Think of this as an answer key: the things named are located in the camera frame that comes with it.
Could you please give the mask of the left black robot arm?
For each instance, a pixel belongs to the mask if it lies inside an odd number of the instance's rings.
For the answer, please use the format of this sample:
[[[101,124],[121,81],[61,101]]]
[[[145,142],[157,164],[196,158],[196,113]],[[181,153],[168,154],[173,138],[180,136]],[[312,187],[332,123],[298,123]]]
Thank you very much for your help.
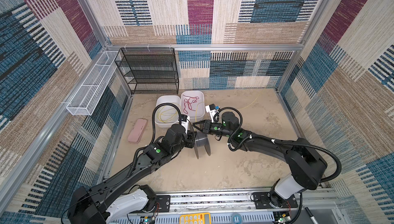
[[[182,114],[175,108],[179,121],[173,124],[165,136],[153,138],[149,145],[138,148],[131,164],[102,183],[85,189],[80,187],[72,195],[68,209],[61,214],[72,224],[110,224],[130,212],[153,205],[154,193],[149,187],[141,187],[125,194],[141,179],[175,159],[188,144],[188,133],[182,125]]]

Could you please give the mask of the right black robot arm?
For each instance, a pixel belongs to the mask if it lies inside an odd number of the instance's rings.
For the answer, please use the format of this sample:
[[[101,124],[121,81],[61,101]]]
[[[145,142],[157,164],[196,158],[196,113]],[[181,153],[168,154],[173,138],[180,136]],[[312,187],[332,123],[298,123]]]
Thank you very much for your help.
[[[290,173],[275,182],[267,193],[269,204],[281,208],[296,193],[316,190],[319,184],[337,178],[340,159],[331,151],[312,145],[304,138],[285,141],[243,129],[243,116],[233,107],[208,106],[210,119],[196,121],[193,127],[204,134],[227,138],[230,151],[258,152],[286,162]]]

